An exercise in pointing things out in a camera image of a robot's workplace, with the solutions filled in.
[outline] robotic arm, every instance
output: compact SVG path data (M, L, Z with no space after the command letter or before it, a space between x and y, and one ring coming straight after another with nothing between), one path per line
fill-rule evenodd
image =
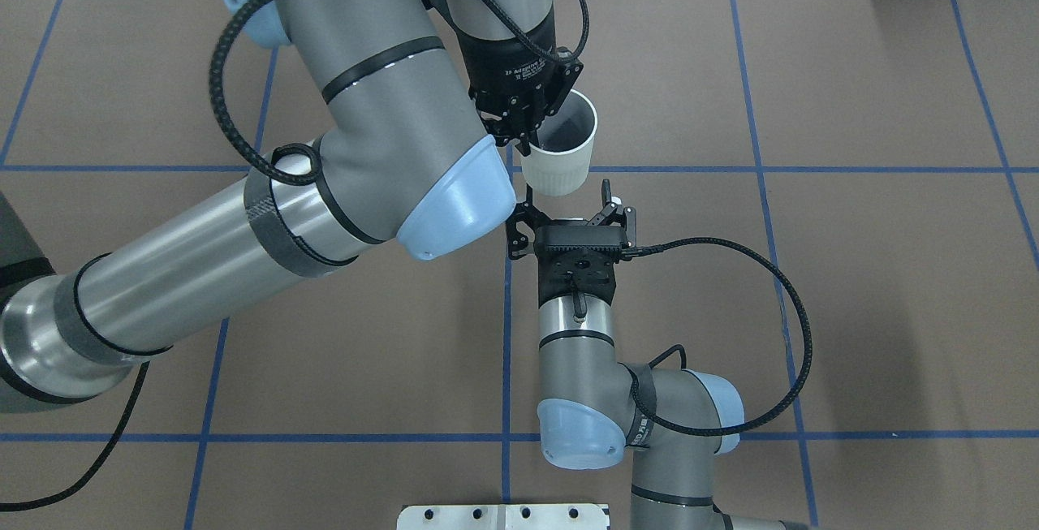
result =
M249 0L224 1L238 11ZM430 8L457 34L468 90ZM275 150L269 163L252 153L250 163L272 166L250 168L245 179L68 275L54 273L0 194L0 412L94 398L175 342L335 272L387 240L431 260L512 215L514 257L528 243L542 246L545 400L538 413L545 457L590 469L615 465L625 446L638 449L637 529L801 528L741 522L713 509L711 459L731 436L651 432L640 417L651 409L686 426L726 426L723 406L731 408L736 393L704 375L616 363L610 265L634 246L634 210L604 196L601 216L577 228L549 220L528 196L513 215L515 193L496 144L515 141L524 156L558 150L549 148L548 134L558 127L545 128L544 138L538 131L572 97L587 16L584 27L571 53L556 48L553 0L273 0L257 9L246 33L264 47L296 46L336 127L305 148ZM231 42L221 38L218 53ZM211 82L211 95L220 97L220 82ZM229 134L230 115L214 107ZM579 182L586 175L587 163ZM559 194L527 177L535 189ZM538 227L533 242L515 230L516 215ZM622 228L609 228L618 221ZM610 242L612 254L589 259L603 245L588 250L589 232ZM583 271L592 259L610 263L608 282L553 271L557 263ZM640 406L637 391L629 394L633 381L649 408Z
M246 0L225 1L236 9ZM533 135L552 111L548 99L568 90L559 68L516 43L480 0L439 1L463 41L472 96L483 99L477 104L490 114L509 107L497 112L491 132L504 140L512 133L498 123L512 123L524 128L515 137ZM555 52L552 0L496 1ZM317 179L292 185L252 168L66 276L43 269L8 277L5 270L0 409L88 400L201 327L334 272L374 245L396 237L414 257L430 260L512 211L514 191L494 134L474 111L423 0L277 0L246 31L261 45L296 46L328 104L337 126L310 142L320 160ZM305 154L273 157L288 174L316 168ZM22 259L10 263L41 258L9 208L0 216L11 233L4 250Z

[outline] black cable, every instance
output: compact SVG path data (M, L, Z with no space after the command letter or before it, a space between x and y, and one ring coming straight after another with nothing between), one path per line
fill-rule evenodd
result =
M678 357L682 360L682 368L683 368L683 370L685 370L686 369L686 348L683 347L682 345L672 345L671 347L667 348L667 351L665 351L664 353L661 353L657 357L654 357L652 360L649 361L649 367L650 368L656 368L657 366L660 365L661 362L663 362L663 361L667 360L668 357L670 357L672 355L672 353L674 353L675 351L678 352Z
M127 423L130 422L130 415L133 414L134 404L137 403L137 397L140 396L140 389L144 386L144 376L148 375L148 365L149 363L145 362L140 365L140 368L137 368L137 379L133 382L133 390L130 391L130 398L127 400L126 408L123 408L123 416L119 417L119 423L115 425L115 430L112 432L112 436L109 438L105 448L101 449L101 454L94 460L94 465L86 470L83 477L80 477L79 480L73 483L68 489L58 492L57 494L47 498L41 498L38 500L31 500L28 502L0 502L0 512L26 511L49 506L60 502L83 488L86 483L90 481L94 475L98 473L101 466L105 465L105 460L108 459L108 455L111 454L112 450L115 449L115 445L119 442L119 439L123 438L123 431L126 430Z
M505 27L508 27L509 32L514 35L516 41L522 43L522 45L527 48L527 50L530 50L531 53L534 53L534 55L545 61L553 61L553 63L560 64L569 63L569 61L574 61L577 57L581 56L588 43L588 34L591 30L591 19L588 12L587 0L578 0L578 4L581 5L581 38L578 42L577 49L575 49L574 53L567 57L560 57L556 55L556 53L553 53L552 50L542 50L539 48L537 43L531 41L531 38L524 33L523 28L520 28L518 24L512 21L512 17L509 17L508 12L505 12L505 9L502 8L501 5L498 5L498 2L495 2L495 0L480 1L482 1L483 4L490 9L490 12L495 14L495 17L498 17L498 20L501 21L502 24L505 24Z
M631 395L632 399L635 401L635 405L638 407L639 410L641 410L646 416L646 418L648 418L650 421L657 423L658 425L666 429L673 430L682 434L688 434L691 436L724 436L726 434L737 434L740 432L757 428L764 425L765 423L768 423L769 421L772 421L773 419L778 417L783 410L785 410L788 407L790 407L791 404L794 403L794 399L797 398L797 395L800 394L801 389L804 388L804 382L805 380L808 379L808 370L809 368L811 368L811 328L808 325L808 314L804 311L804 304L801 302L801 297L798 296L797 290L794 289L794 285L791 284L790 280L787 279L787 275L783 275L782 271L780 271L779 268L776 268L775 264L772 264L771 261L758 255L757 253L751 250L750 248L742 244L731 242L729 240L723 240L721 238L707 238L707 237L686 238L685 240L676 240L674 242L668 242L666 244L660 244L658 246L639 246L635 248L630 248L624 250L624 256L627 258L628 257L638 258L638 257L657 255L665 250L670 250L671 248L677 248L678 246L687 246L691 244L713 244L716 246L722 246L725 248L729 248L731 250L736 250L742 255L750 257L751 259L753 259L753 261L756 261L757 264L761 264L766 269L768 269L768 271L771 272L772 275L775 276L777 281L779 281L779 284L782 285L783 290L787 290L787 294L790 294L790 300L794 303L794 309L797 311L797 319L801 323L801 337L804 339L804 355L803 360L801 361L801 370L798 373L797 378L795 378L794 383L791 386L790 392L788 392L787 396L784 396L782 400L779 401L779 403L773 406L772 409L757 417L756 419L749 420L743 424L720 427L720 428L692 428L672 423L671 421L668 421L666 419L661 418L660 416L657 416L657 414L650 410L648 407L646 407L646 405L639 398L638 378L632 378Z
M228 111L228 104L224 98L223 91L223 71L227 65L228 56L231 53L231 48L234 46L235 41L241 31L245 28L245 23L248 22L250 17L256 15L260 8L264 5L270 4L275 0L248 0L238 11L235 12L231 20L228 22L227 27L223 27L223 31L220 33L220 37L217 39L216 48L213 50L213 56L209 63L209 101L213 107L213 116L216 117L216 123L220 127L223 136L231 142L231 147L237 150L238 154L241 155L245 161L258 171L267 176L267 178L274 180L278 183L284 183L286 185L303 186L310 185L317 181L321 173L321 159L317 156L315 150L308 145L302 145L300 152L310 158L312 163L312 168L309 173L304 175L292 175L276 168L274 164L270 161L264 159L260 153L252 148L248 141L242 137L241 132L239 132L238 127L235 126L234 120L231 118L231 114ZM481 0L487 7L498 17L509 31L515 35L516 39L522 43L522 45L530 50L534 55L541 57L549 61L556 61L556 63L568 63L568 61L574 61L583 52L586 43L588 42L588 33L590 31L590 17L588 12L588 2L587 0L578 0L581 5L581 41L578 44L578 48L568 57L560 57L553 53L547 52L538 48L538 46L531 41L526 33L524 33L523 28L520 28L511 17L498 5L495 0Z

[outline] brown table surface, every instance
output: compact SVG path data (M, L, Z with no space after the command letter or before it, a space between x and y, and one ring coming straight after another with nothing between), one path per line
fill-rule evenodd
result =
M557 1L572 46L576 2ZM1035 1L589 0L594 168L541 205L590 215L607 176L640 242L770 253L812 319L796 410L717 460L723 509L1039 527ZM225 21L219 0L0 0L0 190L59 271L243 175L206 95ZM295 50L244 43L230 74L265 148L329 126ZM382 245L182 342L98 477L0 527L376 529L403 504L507 498L609 503L627 529L630 456L596 473L539 456L536 265L503 241L428 264ZM621 359L681 342L748 413L781 396L800 337L790 353L761 268L698 247L618 279ZM0 417L0 500L74 481L128 391Z

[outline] silver metal cylinder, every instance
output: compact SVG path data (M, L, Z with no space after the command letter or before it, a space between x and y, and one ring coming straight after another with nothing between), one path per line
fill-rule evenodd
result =
M481 0L447 0L454 24L468 35L486 42L504 42L514 35ZM527 33L552 11L553 0L495 0Z
M301 155L292 155L278 161L277 168L302 175L310 170L310 160ZM271 192L289 232L302 238L324 258L348 260L371 247L336 222L316 186L293 186L274 181L271 182Z
M556 297L538 309L541 341L561 332L581 329L613 338L613 310L603 299L586 296L588 314L584 320L574 316L574 297Z
M104 366L80 355L57 327L54 299L62 279L46 276L19 290L0 314L0 362L21 381L58 401L87 399L119 383L132 366ZM56 408L0 381L0 412Z
M84 274L83 315L106 340L152 352L302 281L257 241L238 182Z

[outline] gray robot arm segment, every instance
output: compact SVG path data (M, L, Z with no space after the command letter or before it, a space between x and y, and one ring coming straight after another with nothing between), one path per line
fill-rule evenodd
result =
M0 412L88 400L208 323L373 245L398 237L428 260L511 212L508 171L422 0L282 0L278 16L337 124L313 142L317 183L252 171L77 272L18 285L0 301Z

